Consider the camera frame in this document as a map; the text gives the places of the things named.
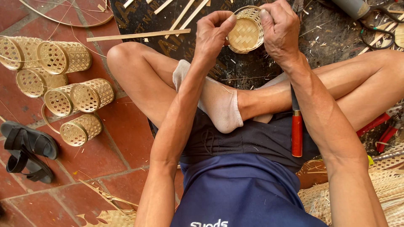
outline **woven bamboo basket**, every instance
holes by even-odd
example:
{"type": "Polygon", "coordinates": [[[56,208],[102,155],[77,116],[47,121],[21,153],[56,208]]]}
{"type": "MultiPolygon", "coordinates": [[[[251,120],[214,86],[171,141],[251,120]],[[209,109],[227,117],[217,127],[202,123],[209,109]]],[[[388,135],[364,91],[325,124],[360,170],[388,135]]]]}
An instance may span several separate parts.
{"type": "Polygon", "coordinates": [[[54,75],[87,70],[92,63],[91,54],[78,42],[43,41],[36,54],[41,66],[54,75]]]}
{"type": "Polygon", "coordinates": [[[0,36],[0,62],[10,70],[38,68],[36,47],[42,39],[0,36]]]}
{"type": "Polygon", "coordinates": [[[237,17],[236,25],[227,36],[232,51],[246,54],[264,42],[264,31],[259,18],[260,10],[257,6],[244,6],[236,10],[239,13],[234,12],[237,17]]]}
{"type": "Polygon", "coordinates": [[[101,120],[94,114],[83,114],[60,126],[60,136],[70,146],[79,147],[98,135],[103,129],[101,120]]]}
{"type": "Polygon", "coordinates": [[[85,113],[92,113],[115,99],[112,85],[105,79],[97,78],[76,84],[71,90],[74,106],[85,113]]]}
{"type": "Polygon", "coordinates": [[[78,111],[70,98],[70,91],[74,85],[76,84],[50,89],[45,93],[46,107],[56,116],[67,117],[70,113],[78,111]]]}
{"type": "Polygon", "coordinates": [[[15,76],[18,88],[31,98],[38,98],[48,89],[69,84],[66,74],[52,75],[43,68],[21,69],[15,76]]]}

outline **black sandal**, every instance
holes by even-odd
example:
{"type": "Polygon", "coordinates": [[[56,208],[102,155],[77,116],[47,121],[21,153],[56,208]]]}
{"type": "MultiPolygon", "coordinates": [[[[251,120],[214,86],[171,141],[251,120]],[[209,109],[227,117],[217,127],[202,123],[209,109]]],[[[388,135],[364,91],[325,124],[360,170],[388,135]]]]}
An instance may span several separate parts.
{"type": "Polygon", "coordinates": [[[37,154],[55,160],[58,148],[53,138],[41,131],[28,128],[13,121],[6,121],[0,126],[0,131],[7,139],[4,143],[6,150],[21,150],[25,146],[28,153],[37,154]]]}
{"type": "Polygon", "coordinates": [[[27,176],[30,181],[41,181],[45,184],[50,184],[53,180],[52,170],[34,154],[29,152],[22,145],[20,150],[8,150],[11,153],[8,159],[6,170],[9,173],[21,173],[27,176]],[[22,173],[22,170],[27,168],[29,173],[22,173]]]}

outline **white sock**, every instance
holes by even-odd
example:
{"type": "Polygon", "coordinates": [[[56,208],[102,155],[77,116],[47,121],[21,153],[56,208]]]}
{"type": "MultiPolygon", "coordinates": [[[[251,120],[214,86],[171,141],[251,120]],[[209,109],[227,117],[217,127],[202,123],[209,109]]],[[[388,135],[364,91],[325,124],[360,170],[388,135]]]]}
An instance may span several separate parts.
{"type": "MultiPolygon", "coordinates": [[[[181,60],[173,73],[173,82],[178,91],[182,80],[188,72],[190,63],[181,60]]],[[[221,133],[230,133],[237,127],[243,126],[243,120],[238,111],[237,90],[225,88],[225,85],[205,78],[198,107],[205,112],[221,133]]]]}
{"type": "MultiPolygon", "coordinates": [[[[286,80],[287,78],[288,78],[288,75],[286,75],[286,73],[281,73],[280,75],[278,75],[274,79],[270,80],[268,83],[264,84],[263,86],[261,86],[259,88],[256,88],[255,90],[267,88],[269,86],[273,86],[273,85],[275,85],[277,83],[280,83],[280,82],[286,80]]],[[[256,121],[256,122],[262,122],[262,123],[268,124],[268,122],[272,119],[273,116],[274,116],[274,114],[267,113],[267,114],[256,116],[252,120],[256,121]]]]}

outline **red tile floor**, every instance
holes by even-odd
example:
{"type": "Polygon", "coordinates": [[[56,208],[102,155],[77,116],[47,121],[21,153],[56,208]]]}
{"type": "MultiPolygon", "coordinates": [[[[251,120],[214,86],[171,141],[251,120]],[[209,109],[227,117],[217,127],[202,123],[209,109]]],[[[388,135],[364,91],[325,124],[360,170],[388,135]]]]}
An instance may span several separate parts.
{"type": "MultiPolygon", "coordinates": [[[[52,18],[60,20],[66,13],[68,2],[55,0],[52,4],[39,0],[28,0],[31,6],[52,18]]],[[[98,10],[103,0],[77,0],[74,5],[80,8],[98,10]]],[[[17,0],[2,1],[0,13],[0,35],[28,36],[43,40],[73,41],[76,38],[70,26],[59,25],[25,7],[17,0]]],[[[103,21],[111,14],[92,11],[80,11],[70,8],[63,22],[85,25],[103,21]]],[[[86,42],[87,37],[119,35],[114,20],[105,25],[92,28],[74,28],[75,36],[94,52],[106,55],[108,50],[121,43],[121,40],[86,42]]],[[[77,217],[86,214],[86,220],[96,224],[102,210],[114,209],[99,195],[80,183],[83,179],[95,181],[106,192],[138,203],[143,190],[147,172],[153,136],[146,116],[133,104],[126,93],[111,75],[106,58],[92,53],[93,63],[86,71],[67,74],[70,83],[84,82],[94,78],[104,78],[113,84],[116,99],[101,108],[96,114],[102,119],[104,130],[100,135],[83,145],[71,147],[53,132],[43,121],[40,110],[43,99],[25,96],[15,84],[15,71],[0,66],[0,116],[5,120],[20,122],[31,128],[51,135],[59,145],[60,155],[57,161],[45,160],[55,174],[51,184],[32,182],[20,174],[9,174],[5,166],[10,156],[0,147],[0,206],[5,213],[0,217],[0,226],[84,226],[85,221],[77,217]]],[[[50,112],[46,115],[51,124],[58,128],[64,122],[79,116],[56,118],[50,112]]],[[[302,188],[308,188],[313,182],[325,182],[325,174],[298,175],[302,179],[302,188]]],[[[182,173],[177,171],[175,179],[176,202],[183,194],[182,173]]]]}

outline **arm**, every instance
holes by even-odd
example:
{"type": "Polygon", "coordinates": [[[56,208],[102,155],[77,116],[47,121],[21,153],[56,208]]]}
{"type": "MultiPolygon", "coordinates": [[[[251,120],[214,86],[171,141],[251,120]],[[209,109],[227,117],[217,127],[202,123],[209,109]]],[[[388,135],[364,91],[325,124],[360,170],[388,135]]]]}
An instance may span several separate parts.
{"type": "Polygon", "coordinates": [[[137,210],[136,227],[170,226],[179,157],[191,132],[205,76],[215,65],[226,35],[235,25],[231,14],[216,11],[198,21],[195,57],[151,148],[149,174],[137,210]]]}
{"type": "Polygon", "coordinates": [[[387,226],[354,129],[298,49],[299,19],[285,0],[261,8],[268,53],[288,74],[310,136],[327,167],[333,226],[387,226]]]}

